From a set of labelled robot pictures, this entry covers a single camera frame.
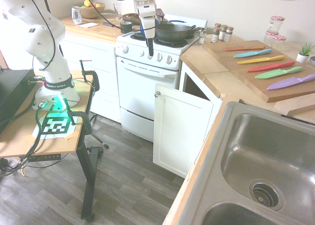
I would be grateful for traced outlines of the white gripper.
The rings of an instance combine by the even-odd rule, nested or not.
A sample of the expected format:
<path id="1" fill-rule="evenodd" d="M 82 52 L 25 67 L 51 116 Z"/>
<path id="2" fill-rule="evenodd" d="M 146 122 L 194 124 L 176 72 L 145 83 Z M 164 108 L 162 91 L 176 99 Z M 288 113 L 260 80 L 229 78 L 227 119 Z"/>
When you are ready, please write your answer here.
<path id="1" fill-rule="evenodd" d="M 145 37 L 147 38 L 149 56 L 152 57 L 154 55 L 153 38 L 155 37 L 156 4 L 154 2 L 139 2 L 137 9 Z"/>

